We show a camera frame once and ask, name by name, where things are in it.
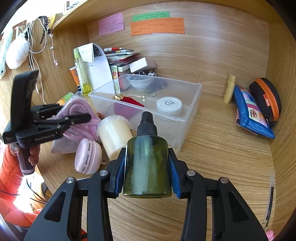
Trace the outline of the person's left hand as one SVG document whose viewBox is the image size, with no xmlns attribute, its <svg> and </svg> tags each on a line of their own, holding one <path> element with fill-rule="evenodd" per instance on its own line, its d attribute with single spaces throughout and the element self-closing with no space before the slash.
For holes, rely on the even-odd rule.
<svg viewBox="0 0 296 241">
<path fill-rule="evenodd" d="M 28 161 L 32 166 L 35 166 L 39 162 L 40 145 L 33 146 L 29 149 L 21 149 L 17 143 L 9 144 L 10 153 L 17 157 L 22 154 L 28 154 Z"/>
</svg>

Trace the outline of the orange jacket left forearm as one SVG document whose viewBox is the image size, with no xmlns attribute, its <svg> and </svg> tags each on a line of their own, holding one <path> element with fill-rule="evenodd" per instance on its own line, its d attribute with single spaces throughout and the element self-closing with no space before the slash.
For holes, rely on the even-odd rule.
<svg viewBox="0 0 296 241">
<path fill-rule="evenodd" d="M 20 147 L 17 144 L 6 146 L 1 164 L 1 216 L 13 225 L 29 227 L 37 218 L 40 210 L 23 212 L 14 201 L 21 185 L 23 174 L 20 169 L 18 156 Z"/>
</svg>

